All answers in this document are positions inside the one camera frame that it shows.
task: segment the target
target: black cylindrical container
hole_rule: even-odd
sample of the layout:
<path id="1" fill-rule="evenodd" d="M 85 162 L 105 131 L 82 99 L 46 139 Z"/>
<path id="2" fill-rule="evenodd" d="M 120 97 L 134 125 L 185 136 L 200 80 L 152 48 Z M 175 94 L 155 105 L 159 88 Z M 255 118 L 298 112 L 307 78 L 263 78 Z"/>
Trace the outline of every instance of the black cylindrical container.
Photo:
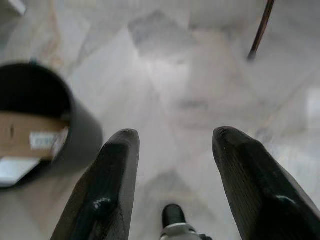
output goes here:
<path id="1" fill-rule="evenodd" d="M 19 183 L 40 173 L 64 175 L 87 167 L 102 146 L 99 123 L 75 99 L 64 81 L 51 70 L 35 63 L 0 67 L 0 112 L 17 112 L 44 117 L 68 116 L 69 132 L 52 163 L 41 163 Z"/>

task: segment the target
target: cardboard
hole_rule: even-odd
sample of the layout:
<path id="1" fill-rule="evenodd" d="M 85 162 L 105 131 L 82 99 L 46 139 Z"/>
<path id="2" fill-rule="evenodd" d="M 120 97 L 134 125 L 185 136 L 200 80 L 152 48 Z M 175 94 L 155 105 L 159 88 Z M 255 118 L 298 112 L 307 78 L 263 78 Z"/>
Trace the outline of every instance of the cardboard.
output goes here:
<path id="1" fill-rule="evenodd" d="M 0 158 L 53 159 L 55 138 L 68 127 L 66 121 L 38 115 L 0 112 Z"/>

